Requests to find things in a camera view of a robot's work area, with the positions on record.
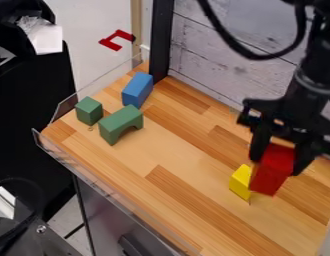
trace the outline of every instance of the wooden block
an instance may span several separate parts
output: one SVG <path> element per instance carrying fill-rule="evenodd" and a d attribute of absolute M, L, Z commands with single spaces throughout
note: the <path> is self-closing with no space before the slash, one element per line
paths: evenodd
<path fill-rule="evenodd" d="M 270 144 L 253 168 L 250 190 L 273 196 L 293 172 L 294 149 Z"/>
<path fill-rule="evenodd" d="M 76 104 L 77 119 L 87 125 L 94 125 L 103 117 L 102 104 L 90 97 L 85 97 Z"/>
<path fill-rule="evenodd" d="M 229 189 L 246 201 L 249 201 L 251 196 L 251 191 L 248 189 L 251 172 L 251 168 L 243 164 L 233 173 L 229 181 Z"/>
<path fill-rule="evenodd" d="M 136 108 L 141 108 L 148 95 L 153 90 L 153 76 L 137 72 L 126 88 L 122 91 L 123 105 L 132 104 Z"/>
<path fill-rule="evenodd" d="M 99 122 L 100 135 L 111 146 L 119 140 L 123 131 L 132 126 L 137 129 L 144 126 L 143 113 L 133 105 L 128 105 Z"/>

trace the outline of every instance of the wood grain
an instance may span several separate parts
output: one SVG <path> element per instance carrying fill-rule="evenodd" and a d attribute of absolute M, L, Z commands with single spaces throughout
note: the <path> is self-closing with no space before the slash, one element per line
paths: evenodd
<path fill-rule="evenodd" d="M 123 107 L 121 91 L 146 67 L 93 96 L 105 115 Z M 189 255 L 315 255 L 330 218 L 330 160 L 248 205 L 228 188 L 235 169 L 251 165 L 251 134 L 234 110 L 173 77 L 155 86 L 141 110 L 144 129 L 113 147 L 74 111 L 45 128 L 41 141 Z"/>

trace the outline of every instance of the green cube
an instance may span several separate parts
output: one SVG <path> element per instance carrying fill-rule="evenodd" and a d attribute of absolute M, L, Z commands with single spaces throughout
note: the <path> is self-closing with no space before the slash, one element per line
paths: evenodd
<path fill-rule="evenodd" d="M 76 104 L 77 119 L 92 126 L 103 117 L 102 104 L 90 97 L 85 97 Z"/>
<path fill-rule="evenodd" d="M 139 109 L 128 105 L 99 122 L 100 135 L 113 146 L 119 140 L 121 133 L 131 126 L 137 129 L 143 128 L 144 119 Z"/>

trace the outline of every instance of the black cable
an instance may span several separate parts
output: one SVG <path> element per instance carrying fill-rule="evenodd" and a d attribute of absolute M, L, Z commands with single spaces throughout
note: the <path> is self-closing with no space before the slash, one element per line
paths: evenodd
<path fill-rule="evenodd" d="M 79 224 L 77 227 L 75 227 L 73 230 L 71 230 L 67 235 L 64 236 L 64 239 L 68 239 L 73 234 L 75 234 L 78 230 L 84 227 L 84 223 Z"/>
<path fill-rule="evenodd" d="M 270 60 L 279 58 L 294 49 L 296 49 L 300 43 L 303 41 L 306 33 L 306 23 L 307 17 L 305 12 L 306 2 L 305 0 L 295 0 L 295 16 L 296 16 L 296 23 L 297 23 L 297 35 L 294 42 L 284 50 L 281 50 L 276 53 L 271 53 L 267 55 L 259 55 L 248 48 L 244 47 L 240 42 L 236 40 L 234 36 L 232 36 L 228 30 L 221 24 L 220 20 L 212 10 L 208 0 L 197 0 L 200 4 L 203 12 L 210 20 L 211 24 L 216 29 L 217 33 L 220 37 L 227 43 L 227 45 L 233 49 L 235 52 L 239 53 L 243 57 L 250 59 L 250 60 Z"/>
<path fill-rule="evenodd" d="M 13 182 L 23 182 L 34 188 L 36 192 L 35 198 L 37 200 L 37 203 L 35 204 L 35 209 L 30 216 L 20 222 L 16 227 L 0 236 L 0 248 L 4 247 L 13 238 L 21 235 L 26 230 L 26 228 L 28 228 L 29 225 L 37 219 L 37 217 L 42 213 L 44 208 L 44 192 L 36 183 L 23 178 L 8 178 L 0 181 L 0 187 L 7 183 Z"/>

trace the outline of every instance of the white paper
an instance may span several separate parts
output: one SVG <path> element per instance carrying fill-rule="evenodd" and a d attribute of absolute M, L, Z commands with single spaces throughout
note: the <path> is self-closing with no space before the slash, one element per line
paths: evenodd
<path fill-rule="evenodd" d="M 25 31 L 38 55 L 63 51 L 61 26 L 35 17 L 22 17 L 18 25 Z"/>

